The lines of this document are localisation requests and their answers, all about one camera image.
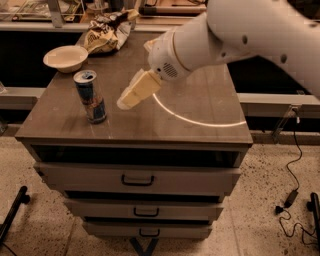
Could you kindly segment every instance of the terrazzo floor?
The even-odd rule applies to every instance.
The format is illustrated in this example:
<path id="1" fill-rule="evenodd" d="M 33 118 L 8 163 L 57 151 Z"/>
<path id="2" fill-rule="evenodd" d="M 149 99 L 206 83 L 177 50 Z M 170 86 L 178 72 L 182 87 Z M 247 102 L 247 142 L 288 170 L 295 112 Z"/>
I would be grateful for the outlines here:
<path id="1" fill-rule="evenodd" d="M 293 237 L 286 237 L 275 215 L 276 205 L 283 205 L 288 193 L 296 187 L 286 164 L 299 157 L 292 140 L 289 143 L 261 143 L 259 140 L 247 153 L 242 175 L 230 197 L 224 200 L 224 210 L 213 224 L 205 240 L 160 238 L 153 256 L 313 256 L 320 255 L 315 244 L 304 245 L 299 225 Z M 288 209 L 292 218 L 284 220 L 291 234 L 296 222 L 313 231 L 312 213 L 306 208 L 310 193 L 320 195 L 320 146 L 311 138 L 302 143 L 303 156 L 290 165 L 300 182 L 299 195 Z M 64 206 L 63 197 L 51 191 L 33 170 L 34 160 L 12 135 L 0 137 L 0 223 L 3 223 L 21 186 L 28 187 L 31 201 L 21 205 L 5 244 L 18 256 L 135 256 L 130 238 L 97 238 L 88 235 L 82 220 Z M 144 249 L 150 239 L 138 238 Z M 316 239 L 305 236 L 307 243 Z M 1 246 L 1 256 L 13 255 Z"/>

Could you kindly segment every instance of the gray countertop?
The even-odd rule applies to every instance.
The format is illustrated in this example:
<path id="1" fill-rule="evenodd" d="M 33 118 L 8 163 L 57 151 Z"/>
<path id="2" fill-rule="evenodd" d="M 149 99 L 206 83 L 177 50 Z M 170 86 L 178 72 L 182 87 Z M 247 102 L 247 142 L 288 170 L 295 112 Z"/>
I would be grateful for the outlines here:
<path id="1" fill-rule="evenodd" d="M 72 144 L 238 144 L 252 138 L 225 65 L 197 70 L 187 79 L 164 83 L 155 95 L 131 110 L 116 102 L 141 68 L 149 70 L 143 44 L 157 33 L 133 32 L 112 55 L 89 57 L 82 70 L 97 73 L 107 120 L 91 125 L 73 74 L 57 72 L 21 129 L 19 141 Z"/>

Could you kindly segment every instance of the blue can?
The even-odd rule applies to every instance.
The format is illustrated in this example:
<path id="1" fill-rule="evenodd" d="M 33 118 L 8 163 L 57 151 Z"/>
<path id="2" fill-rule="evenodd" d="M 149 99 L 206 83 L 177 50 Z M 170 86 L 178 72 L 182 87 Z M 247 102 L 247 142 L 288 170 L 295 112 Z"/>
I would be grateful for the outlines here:
<path id="1" fill-rule="evenodd" d="M 92 124 L 101 123 L 107 117 L 96 78 L 97 74 L 92 70 L 82 70 L 73 76 L 80 100 L 87 112 L 87 119 Z"/>

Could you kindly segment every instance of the food wrapper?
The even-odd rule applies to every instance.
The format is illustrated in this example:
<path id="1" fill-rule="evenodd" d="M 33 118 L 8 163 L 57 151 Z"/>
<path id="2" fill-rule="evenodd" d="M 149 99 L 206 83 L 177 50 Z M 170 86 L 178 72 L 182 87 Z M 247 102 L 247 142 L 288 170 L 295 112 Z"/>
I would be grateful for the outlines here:
<path id="1" fill-rule="evenodd" d="M 138 16 L 134 9 L 96 15 L 90 21 L 84 48 L 89 54 L 120 50 L 130 35 L 132 21 Z"/>

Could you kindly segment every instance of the black cable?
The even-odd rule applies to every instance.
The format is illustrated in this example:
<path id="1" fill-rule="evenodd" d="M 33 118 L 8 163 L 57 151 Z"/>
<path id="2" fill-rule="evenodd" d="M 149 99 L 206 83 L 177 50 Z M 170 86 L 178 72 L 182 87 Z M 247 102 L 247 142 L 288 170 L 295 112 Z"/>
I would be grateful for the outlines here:
<path id="1" fill-rule="evenodd" d="M 313 236 L 316 230 L 314 229 L 314 231 L 313 231 L 312 233 L 310 233 L 309 231 L 307 231 L 307 230 L 303 227 L 303 225 L 302 225 L 300 222 L 295 223 L 294 226 L 293 226 L 292 234 L 291 234 L 291 235 L 288 234 L 287 231 L 285 230 L 283 224 L 282 224 L 282 220 L 287 220 L 287 221 L 290 220 L 290 219 L 291 219 L 291 214 L 290 214 L 287 210 L 283 210 L 283 211 L 286 212 L 286 213 L 289 215 L 289 218 L 285 218 L 285 217 L 280 217 L 280 218 L 279 218 L 279 223 L 280 223 L 281 228 L 282 228 L 284 234 L 286 235 L 286 237 L 289 237 L 289 238 L 293 237 L 294 234 L 295 234 L 295 231 L 296 231 L 296 227 L 297 227 L 298 225 L 300 225 L 300 228 L 302 229 L 302 235 L 301 235 L 301 241 L 302 241 L 302 243 L 303 243 L 304 245 L 317 245 L 317 243 L 306 243 L 306 242 L 304 241 L 304 234 L 305 234 L 305 233 L 306 233 L 307 235 L 309 235 L 311 238 L 317 239 L 316 237 Z"/>
<path id="2" fill-rule="evenodd" d="M 17 254 L 15 254 L 15 252 L 11 250 L 11 248 L 8 245 L 6 245 L 5 243 L 2 243 L 2 245 L 6 247 L 12 253 L 12 255 L 17 256 Z"/>
<path id="3" fill-rule="evenodd" d="M 296 175 L 294 175 L 294 173 L 291 171 L 289 165 L 292 164 L 292 163 L 298 162 L 298 161 L 302 158 L 302 150 L 301 150 L 301 148 L 300 148 L 300 146 L 299 146 L 299 144 L 298 144 L 298 140 L 297 140 L 297 136 L 296 136 L 296 126 L 297 126 L 297 124 L 295 125 L 295 128 L 294 128 L 294 130 L 293 130 L 293 138 L 294 138 L 294 141 L 295 141 L 295 143 L 296 143 L 297 148 L 299 149 L 300 155 L 299 155 L 299 157 L 298 157 L 297 159 L 290 161 L 290 162 L 287 163 L 287 165 L 286 165 L 287 170 L 290 172 L 290 174 L 294 177 L 294 179 L 295 179 L 296 182 L 297 182 L 297 188 L 295 189 L 295 191 L 297 191 L 297 190 L 300 188 L 300 183 L 299 183 L 299 180 L 298 180 L 298 178 L 296 177 Z"/>

